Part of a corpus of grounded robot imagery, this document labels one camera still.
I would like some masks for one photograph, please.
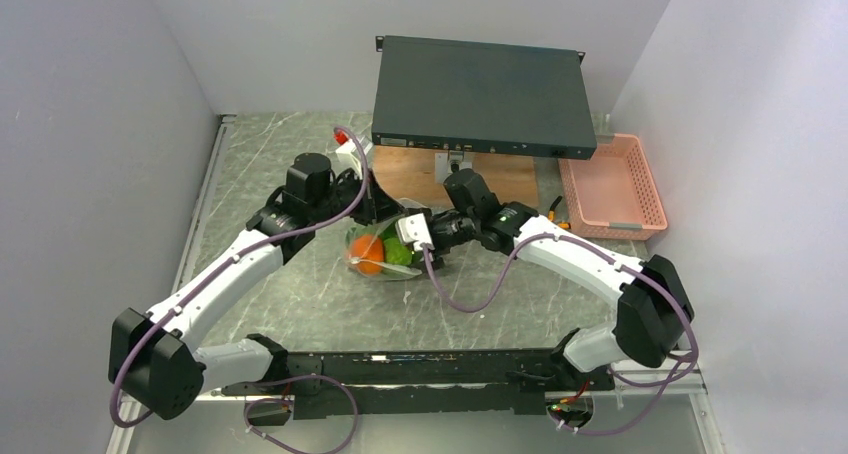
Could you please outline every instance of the white enclosure panel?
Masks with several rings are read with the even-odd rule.
[[[103,452],[112,320],[169,294],[217,119],[151,0],[0,35],[0,452]]]
[[[370,110],[393,34],[587,51],[609,111],[668,0],[155,0],[219,113]]]
[[[848,451],[848,0],[672,0],[615,110],[729,452]]]

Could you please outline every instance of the floor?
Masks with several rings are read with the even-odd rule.
[[[215,189],[195,272],[235,239],[245,221],[284,182],[297,154],[330,155],[334,125],[369,130],[368,112],[288,112],[239,116]],[[539,195],[562,193],[556,162],[536,160]],[[558,216],[566,217],[560,205]],[[482,313],[463,314],[440,301],[426,276],[375,282],[345,267],[343,234],[352,221],[318,233],[283,269],[260,282],[213,328],[204,345],[259,332],[289,350],[470,349],[553,346],[575,327],[597,324],[608,307],[575,283],[516,262],[498,297]],[[644,243],[599,240],[644,258]],[[466,304],[486,297],[505,257],[477,243],[454,249],[440,279]]]

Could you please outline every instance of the plastic bag of fruit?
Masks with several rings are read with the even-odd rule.
[[[406,207],[422,207],[409,199],[399,199]],[[414,253],[401,243],[395,223],[400,216],[370,226],[353,225],[345,233],[345,264],[359,274],[380,281],[402,281],[422,273],[413,267],[421,262],[421,253]]]

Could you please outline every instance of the purple cable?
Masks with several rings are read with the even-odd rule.
[[[341,382],[333,379],[332,377],[322,376],[320,374],[308,374],[308,375],[305,375],[305,376],[290,377],[288,379],[283,379],[281,381],[255,382],[255,383],[253,383],[253,385],[254,386],[262,386],[262,387],[269,387],[269,386],[278,386],[280,384],[288,384],[290,382],[304,381],[304,380],[309,380],[309,379],[321,379],[322,381],[327,381],[330,384],[335,385],[336,387],[341,389],[342,392],[345,393],[345,395],[347,396],[348,399],[350,399],[350,405],[353,407],[353,426],[351,426],[351,428],[350,428],[350,433],[348,433],[345,440],[342,441],[342,443],[339,444],[337,447],[330,449],[329,451],[321,453],[321,454],[336,454],[337,452],[339,452],[342,449],[344,449],[345,447],[347,447],[348,444],[350,444],[350,441],[353,439],[353,434],[356,432],[356,426],[359,424],[359,408],[356,406],[356,399],[354,399],[353,393],[351,393],[350,390],[347,387],[345,387]],[[262,398],[262,399],[253,401],[244,408],[244,423],[245,423],[245,425],[247,425],[247,428],[250,430],[250,432],[256,434],[257,436],[261,437],[262,439],[265,439],[266,441],[270,442],[271,444],[274,444],[277,447],[281,447],[281,448],[283,448],[283,449],[285,449],[289,452],[292,452],[294,454],[309,454],[307,452],[295,449],[294,447],[291,447],[288,444],[283,443],[282,441],[280,441],[276,437],[270,436],[270,435],[260,431],[253,424],[250,423],[250,419],[249,419],[248,415],[250,414],[251,409],[253,409],[254,407],[256,407],[259,404],[266,404],[266,403],[269,403],[269,402],[280,402],[280,400],[273,398],[273,397],[266,397],[266,398]]]
[[[238,257],[243,258],[245,255],[268,244],[272,244],[289,237],[308,234],[310,232],[317,231],[318,229],[327,227],[330,224],[344,219],[345,217],[347,217],[348,214],[350,214],[351,212],[353,212],[354,209],[356,209],[356,206],[359,205],[360,201],[362,201],[362,198],[365,197],[365,193],[368,190],[368,159],[366,158],[365,150],[362,148],[362,144],[359,143],[359,139],[356,138],[356,136],[350,131],[350,129],[341,126],[336,126],[333,129],[333,132],[336,134],[339,131],[344,132],[347,135],[348,139],[353,141],[354,146],[356,146],[356,151],[359,154],[359,160],[362,162],[362,185],[360,186],[359,192],[356,194],[356,197],[353,199],[353,202],[351,202],[350,205],[347,206],[344,211],[342,211],[337,216],[331,219],[319,222],[309,227],[304,227],[303,229],[296,229],[294,231],[277,234],[276,236],[271,236],[267,239],[263,239],[259,242],[251,244],[250,246],[247,246],[241,251],[239,251],[237,253]],[[224,262],[222,262],[220,265],[218,265],[218,267],[213,269],[208,276],[203,278],[203,280],[201,280],[197,284],[197,286],[194,287],[194,289],[192,289],[185,297],[183,297],[182,300],[177,303],[177,306],[180,308],[184,308],[186,305],[188,305],[188,303],[193,301],[195,297],[197,297],[201,292],[203,292],[203,289],[206,289],[206,287],[208,287],[209,284],[212,283],[212,281],[217,279],[218,276],[220,276],[225,270],[227,270],[227,268],[229,268],[233,264],[235,264],[235,262],[233,261],[232,257],[228,257],[227,259],[225,259]],[[127,358],[124,360],[124,363],[121,364],[121,368],[118,370],[118,374],[115,376],[114,385],[112,386],[112,395],[109,398],[109,415],[112,417],[112,422],[114,422],[116,426],[126,429],[129,427],[137,426],[139,423],[150,417],[151,411],[148,410],[147,412],[140,415],[136,419],[133,419],[132,421],[125,421],[121,419],[121,415],[119,412],[121,409],[121,386],[124,383],[124,379],[126,378],[133,361],[135,361],[136,357],[138,357],[138,354],[141,352],[147,342],[150,341],[150,338],[153,337],[153,334],[155,334],[159,329],[168,324],[168,322],[170,322],[171,319],[173,319],[176,315],[177,313],[173,308],[169,309],[168,312],[164,316],[162,316],[162,319],[159,319],[159,321],[154,324],[153,327],[151,327],[147,332],[144,333],[143,336],[141,336],[141,339],[139,339],[138,343],[133,346],[129,355],[127,355]]]
[[[565,427],[566,429],[568,429],[569,431],[571,431],[571,432],[573,432],[573,433],[575,433],[575,434],[581,434],[581,435],[584,435],[584,436],[594,436],[594,437],[615,436],[615,435],[621,434],[622,432],[629,431],[629,430],[630,430],[633,426],[635,426],[635,425],[639,424],[640,422],[642,422],[642,420],[643,420],[643,419],[645,419],[645,417],[646,417],[648,414],[650,414],[650,412],[651,412],[652,410],[654,410],[654,407],[656,407],[657,402],[659,402],[660,398],[661,398],[661,397],[662,397],[662,395],[663,395],[663,392],[665,392],[665,389],[668,387],[668,385],[669,385],[669,384],[671,384],[671,382],[672,382],[672,381],[670,381],[671,376],[672,376],[672,375],[674,375],[674,373],[677,371],[677,368],[679,368],[679,367],[680,367],[680,364],[681,364],[682,362],[683,362],[683,361],[677,361],[677,363],[674,365],[674,367],[672,367],[672,368],[671,368],[671,372],[668,374],[668,377],[666,377],[665,382],[664,382],[664,383],[662,383],[662,384],[660,385],[659,390],[658,390],[658,391],[657,391],[657,393],[654,395],[654,397],[651,399],[651,402],[649,402],[649,403],[648,403],[648,405],[647,405],[647,406],[645,406],[645,408],[644,408],[644,409],[642,409],[642,412],[640,412],[638,415],[636,415],[636,417],[634,417],[633,419],[631,419],[630,421],[628,421],[628,422],[627,422],[626,424],[624,424],[623,426],[616,427],[615,429],[608,429],[608,430],[606,430],[606,431],[584,431],[583,429],[578,429],[578,428],[576,428],[576,427],[571,427],[571,426],[569,426],[568,424],[563,424],[563,427]],[[550,412],[548,412],[548,416],[549,416],[551,419],[553,419],[553,420],[554,420],[554,422],[556,422],[556,423],[557,423],[557,425],[559,425],[559,421],[558,421],[558,420],[556,420],[556,419],[555,419],[555,418],[551,415],[551,413],[550,413]]]
[[[436,291],[439,293],[439,296],[441,296],[442,299],[444,299],[445,302],[447,302],[449,306],[456,309],[457,311],[464,312],[466,314],[473,314],[475,312],[479,312],[479,311],[482,311],[483,309],[485,309],[486,306],[488,306],[489,303],[491,303],[492,300],[495,298],[495,295],[500,290],[501,285],[503,284],[503,281],[506,278],[506,273],[509,270],[509,266],[512,265],[512,261],[515,260],[515,256],[518,255],[518,251],[522,247],[524,247],[526,244],[529,244],[533,241],[538,241],[539,239],[552,239],[553,237],[554,237],[553,234],[537,234],[535,236],[528,237],[527,239],[521,241],[517,246],[515,246],[515,249],[513,249],[512,252],[509,253],[509,257],[507,257],[506,264],[504,264],[503,269],[501,269],[501,274],[498,276],[498,280],[495,282],[494,287],[492,287],[492,290],[489,292],[489,297],[487,297],[486,300],[483,301],[483,304],[480,304],[477,307],[468,307],[468,306],[462,305],[462,304],[454,301],[453,299],[451,299],[450,296],[448,296],[448,294],[445,292],[441,283],[439,283],[439,280],[436,278],[436,273],[433,271],[433,259],[432,259],[433,246],[431,246],[430,244],[425,244],[423,246],[424,247],[424,265],[427,267],[427,274],[430,276],[430,280],[433,281],[433,287],[436,288]]]
[[[507,271],[509,271],[509,268],[512,265],[512,261],[514,261],[516,256],[518,256],[518,251],[523,249],[524,246],[526,246],[527,244],[530,244],[531,242],[539,241],[539,240],[542,240],[542,239],[552,239],[552,240],[556,241],[557,237],[554,234],[551,234],[551,233],[536,234],[536,235],[530,236],[527,239],[524,239],[523,241],[516,244],[516,246],[512,250],[512,252],[509,253],[509,256],[507,257],[507,260],[506,260],[506,264],[504,264],[504,267],[501,270],[501,274],[498,276],[498,280],[495,282],[494,287],[492,287],[492,290],[489,292],[489,297],[487,297],[486,300],[483,301],[483,303],[480,304],[477,307],[468,307],[468,306],[462,305],[462,304],[454,301],[453,299],[450,298],[450,296],[447,295],[447,293],[445,292],[441,283],[436,278],[436,273],[433,270],[433,260],[432,260],[431,251],[434,248],[430,244],[425,244],[423,246],[424,247],[424,265],[427,267],[427,274],[430,276],[430,280],[433,281],[433,287],[436,288],[436,292],[439,293],[439,296],[441,296],[441,298],[444,299],[444,301],[447,302],[449,306],[456,309],[457,311],[464,312],[466,314],[473,314],[475,312],[479,312],[479,311],[482,311],[483,309],[485,309],[486,306],[488,306],[492,302],[492,300],[495,298],[495,295],[501,289],[501,285],[503,285],[504,279],[506,279],[506,273],[507,273]],[[580,247],[582,247],[586,250],[592,251],[593,254],[600,257],[601,259],[606,261],[608,264],[615,264],[615,259],[613,259],[611,256],[607,255],[606,253],[604,253],[603,251],[601,251],[600,249],[598,249],[597,247],[595,247],[594,245],[592,245],[591,243],[589,243],[587,241],[584,241],[582,239],[577,239],[577,238],[571,238],[571,237],[567,237],[567,236],[560,236],[558,238],[558,240],[567,241],[567,242],[570,242],[572,244],[576,244],[576,245],[578,245],[578,246],[580,246]]]
[[[430,276],[430,280],[433,282],[433,286],[436,288],[436,291],[439,293],[439,296],[441,296],[441,298],[444,299],[445,302],[447,302],[448,305],[450,305],[454,309],[470,314],[470,313],[474,313],[474,312],[478,312],[478,311],[483,310],[486,306],[489,305],[489,303],[492,302],[492,300],[495,298],[495,294],[497,294],[498,290],[501,288],[501,285],[503,284],[504,278],[506,277],[507,270],[509,269],[510,265],[512,264],[512,261],[518,255],[518,251],[523,249],[524,246],[526,246],[527,244],[529,244],[533,241],[540,240],[540,239],[553,239],[555,241],[569,242],[571,244],[575,244],[577,246],[580,246],[580,247],[592,252],[593,254],[600,257],[601,259],[603,259],[605,262],[607,262],[610,265],[615,264],[615,259],[613,259],[611,256],[607,255],[606,253],[604,253],[603,251],[601,251],[600,249],[598,249],[596,246],[589,243],[588,241],[584,241],[583,239],[570,237],[570,236],[559,236],[559,237],[557,237],[554,234],[549,234],[549,233],[536,234],[534,236],[530,236],[527,239],[519,242],[515,246],[515,249],[513,249],[512,252],[510,252],[509,258],[507,259],[507,262],[504,265],[504,268],[501,271],[500,276],[498,276],[498,280],[495,283],[494,288],[489,293],[489,297],[486,299],[485,302],[483,302],[483,304],[481,304],[480,306],[478,306],[476,308],[470,308],[470,307],[464,306],[462,304],[459,304],[456,301],[454,301],[453,299],[451,299],[450,297],[448,297],[447,293],[445,293],[444,289],[442,288],[441,284],[439,283],[439,280],[436,278],[435,272],[433,271],[432,261],[430,259],[430,257],[431,257],[430,251],[433,249],[433,246],[431,246],[431,245],[424,245],[424,250],[425,250],[424,264],[427,267],[427,274]],[[654,290],[659,292],[660,295],[663,297],[663,299],[665,299],[666,302],[669,303],[672,310],[677,315],[678,319],[680,319],[680,323],[683,325],[683,331],[686,333],[686,337],[689,338],[689,343],[691,345],[692,350],[688,354],[685,354],[683,356],[669,355],[669,357],[671,357],[672,359],[677,361],[677,363],[671,369],[668,376],[662,381],[655,381],[655,382],[635,382],[635,381],[631,381],[630,379],[627,379],[627,378],[623,377],[621,374],[615,372],[615,370],[613,370],[612,366],[610,366],[610,368],[609,368],[610,373],[616,379],[620,380],[621,382],[623,382],[625,384],[629,384],[629,385],[634,386],[634,387],[658,387],[659,386],[660,389],[657,392],[657,395],[654,397],[654,399],[652,399],[651,402],[645,407],[645,409],[641,413],[639,413],[639,415],[636,416],[632,421],[628,422],[627,424],[625,424],[624,426],[622,426],[618,429],[613,429],[611,431],[595,431],[595,432],[579,431],[579,433],[581,433],[581,434],[585,433],[586,435],[589,435],[589,436],[593,436],[593,435],[594,436],[602,436],[602,435],[619,434],[621,432],[624,432],[624,431],[630,429],[631,427],[635,426],[639,422],[641,422],[642,419],[644,419],[645,416],[648,415],[648,413],[654,408],[657,401],[659,401],[659,398],[662,397],[662,393],[665,391],[665,389],[668,387],[669,384],[671,384],[672,382],[679,381],[680,379],[686,377],[687,375],[689,375],[695,369],[695,363],[698,361],[698,356],[700,355],[700,350],[698,348],[698,341],[695,339],[695,333],[692,331],[692,324],[690,324],[690,322],[689,322],[689,317],[686,316],[686,313],[683,312],[683,308],[680,307],[680,304],[677,303],[677,300],[674,299],[674,297],[671,295],[671,293],[668,292],[668,290],[666,290],[658,282],[654,281],[650,277],[646,276],[645,274],[642,274],[641,272],[639,272],[635,269],[632,269],[632,268],[630,268],[626,265],[622,265],[621,270],[623,272],[626,272],[627,274],[630,274],[631,276],[635,277],[636,279],[639,279],[640,281],[644,282],[645,284],[647,284],[648,286],[650,286],[651,288],[653,288]],[[680,368],[680,365],[683,364],[684,362],[688,363],[688,365],[686,366],[685,369],[683,369],[683,371],[681,371],[678,374],[677,371]]]

